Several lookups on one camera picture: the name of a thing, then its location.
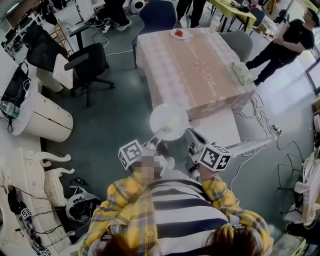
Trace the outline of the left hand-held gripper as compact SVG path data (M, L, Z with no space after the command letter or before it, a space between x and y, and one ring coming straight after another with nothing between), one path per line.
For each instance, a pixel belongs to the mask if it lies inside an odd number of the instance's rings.
M164 137L172 131L168 126L160 128L149 142L140 144L137 139L119 148L118 158L126 170L132 173L134 167L150 167L162 176L166 170L173 170L175 160L168 156Z

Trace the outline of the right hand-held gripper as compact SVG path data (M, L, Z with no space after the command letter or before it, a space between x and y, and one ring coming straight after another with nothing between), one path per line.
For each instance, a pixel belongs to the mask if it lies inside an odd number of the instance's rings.
M193 128L186 130L186 140L189 147L189 157L186 169L190 177L199 177L199 167L208 168L211 172L220 172L226 169L232 153L224 147L207 144L208 139Z

